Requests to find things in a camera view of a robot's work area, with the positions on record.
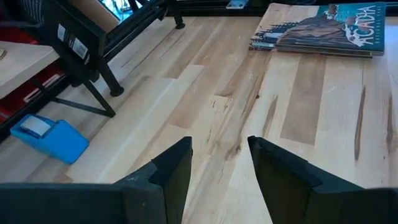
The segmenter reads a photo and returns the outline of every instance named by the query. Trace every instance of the blue object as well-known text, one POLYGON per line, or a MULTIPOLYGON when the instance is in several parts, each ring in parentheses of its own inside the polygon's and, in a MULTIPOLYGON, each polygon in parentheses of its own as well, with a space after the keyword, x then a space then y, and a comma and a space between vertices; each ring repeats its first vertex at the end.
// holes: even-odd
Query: blue object
POLYGON ((34 149, 68 164, 74 163, 90 143, 66 121, 52 121, 48 118, 32 114, 26 115, 14 125, 11 128, 11 134, 34 149), (46 122, 51 128, 43 136, 22 128, 21 124, 31 116, 46 122))

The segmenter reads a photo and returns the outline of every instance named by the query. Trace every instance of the wooden table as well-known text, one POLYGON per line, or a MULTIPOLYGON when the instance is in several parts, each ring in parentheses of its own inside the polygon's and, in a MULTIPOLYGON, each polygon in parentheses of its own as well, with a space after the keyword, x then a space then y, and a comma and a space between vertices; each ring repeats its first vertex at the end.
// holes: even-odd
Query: wooden table
POLYGON ((7 51, 0 60, 0 99, 59 58, 50 46, 0 41, 7 51))
MULTIPOLYGON (((360 186, 398 186, 398 19, 373 59, 250 52, 259 20, 150 26, 110 63, 129 93, 109 100, 114 118, 54 104, 39 113, 89 137, 79 160, 67 166, 10 138, 0 181, 112 183, 192 136, 183 223, 271 223, 246 142, 256 135, 360 186)), ((82 87, 64 95, 91 100, 82 87)))

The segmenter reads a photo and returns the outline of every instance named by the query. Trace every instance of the magazine cover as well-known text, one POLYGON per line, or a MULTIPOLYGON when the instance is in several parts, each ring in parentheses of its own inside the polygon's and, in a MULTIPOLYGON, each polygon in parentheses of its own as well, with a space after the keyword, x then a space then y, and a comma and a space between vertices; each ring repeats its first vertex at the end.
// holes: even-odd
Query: magazine cover
POLYGON ((385 14, 383 2, 329 6, 270 4, 251 46, 383 52, 385 14), (281 15, 272 19, 267 14, 281 15))

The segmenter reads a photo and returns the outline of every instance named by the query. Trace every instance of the wooden tabletop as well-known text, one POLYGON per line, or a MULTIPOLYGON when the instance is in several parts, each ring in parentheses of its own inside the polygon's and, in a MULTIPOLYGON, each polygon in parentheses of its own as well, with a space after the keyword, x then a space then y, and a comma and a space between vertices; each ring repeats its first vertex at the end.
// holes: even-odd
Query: wooden tabletop
POLYGON ((6 55, 0 60, 0 98, 59 58, 50 46, 0 41, 6 55))
MULTIPOLYGON (((0 181, 112 183, 192 136, 183 223, 271 223, 246 141, 255 135, 360 186, 398 186, 398 19, 388 18, 386 53, 372 59, 249 51, 259 21, 153 23, 109 63, 125 94, 95 83, 114 118, 55 103, 39 113, 90 139, 79 160, 68 166, 9 138, 0 181)), ((92 102, 83 87, 62 97, 92 102)))

